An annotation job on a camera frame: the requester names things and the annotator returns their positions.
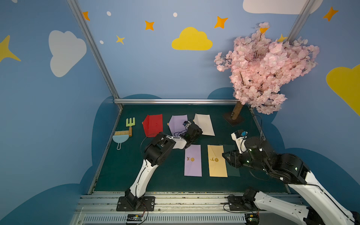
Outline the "red envelope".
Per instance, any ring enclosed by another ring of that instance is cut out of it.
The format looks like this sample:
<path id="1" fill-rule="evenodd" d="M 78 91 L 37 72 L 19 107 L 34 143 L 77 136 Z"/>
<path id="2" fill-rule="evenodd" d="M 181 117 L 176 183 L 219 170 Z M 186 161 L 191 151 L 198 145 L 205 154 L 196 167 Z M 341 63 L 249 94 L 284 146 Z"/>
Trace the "red envelope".
<path id="1" fill-rule="evenodd" d="M 147 115 L 142 125 L 146 137 L 155 137 L 163 132 L 163 115 Z"/>

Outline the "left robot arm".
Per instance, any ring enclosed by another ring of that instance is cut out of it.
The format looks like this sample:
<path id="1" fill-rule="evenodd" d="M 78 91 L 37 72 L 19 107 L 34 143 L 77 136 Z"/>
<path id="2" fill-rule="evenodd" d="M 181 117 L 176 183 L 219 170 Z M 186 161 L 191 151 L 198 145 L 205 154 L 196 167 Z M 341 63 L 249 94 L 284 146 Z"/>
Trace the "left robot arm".
<path id="1" fill-rule="evenodd" d="M 173 149 L 185 150 L 203 133 L 202 129 L 185 121 L 185 133 L 170 136 L 164 132 L 156 134 L 144 150 L 142 167 L 134 183 L 125 191 L 125 199 L 130 209 L 138 210 L 143 204 L 146 188 L 155 170 L 167 159 Z"/>

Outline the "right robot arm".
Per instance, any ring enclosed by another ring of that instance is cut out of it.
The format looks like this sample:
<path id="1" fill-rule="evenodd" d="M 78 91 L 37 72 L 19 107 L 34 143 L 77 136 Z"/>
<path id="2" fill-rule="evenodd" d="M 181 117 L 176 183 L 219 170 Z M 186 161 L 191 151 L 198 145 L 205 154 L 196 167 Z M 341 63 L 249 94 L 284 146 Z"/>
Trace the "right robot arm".
<path id="1" fill-rule="evenodd" d="M 317 180 L 298 156 L 278 154 L 268 141 L 259 137 L 235 137 L 237 149 L 222 154 L 234 168 L 248 167 L 266 172 L 294 189 L 308 206 L 289 203 L 264 192 L 248 188 L 237 198 L 249 211 L 268 211 L 298 225 L 358 225 L 360 214 L 342 206 Z"/>

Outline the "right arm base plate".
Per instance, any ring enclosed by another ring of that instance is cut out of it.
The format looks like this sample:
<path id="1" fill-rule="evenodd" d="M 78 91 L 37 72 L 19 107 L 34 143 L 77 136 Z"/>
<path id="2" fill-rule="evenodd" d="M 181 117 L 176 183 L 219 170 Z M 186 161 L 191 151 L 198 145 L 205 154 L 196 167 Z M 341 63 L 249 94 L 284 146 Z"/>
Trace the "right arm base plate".
<path id="1" fill-rule="evenodd" d="M 230 212 L 255 212 L 261 210 L 255 205 L 253 197 L 229 195 L 227 199 Z"/>

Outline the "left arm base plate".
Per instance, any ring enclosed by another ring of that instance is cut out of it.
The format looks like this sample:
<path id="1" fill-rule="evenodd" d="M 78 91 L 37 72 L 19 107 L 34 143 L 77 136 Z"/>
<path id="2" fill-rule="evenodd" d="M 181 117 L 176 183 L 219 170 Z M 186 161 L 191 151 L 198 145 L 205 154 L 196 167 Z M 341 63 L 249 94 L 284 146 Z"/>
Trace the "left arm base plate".
<path id="1" fill-rule="evenodd" d="M 142 198 L 129 198 L 121 196 L 118 199 L 116 211 L 117 212 L 139 212 L 139 211 L 149 211 L 153 212 L 155 207 L 155 197 L 154 196 L 144 196 Z"/>

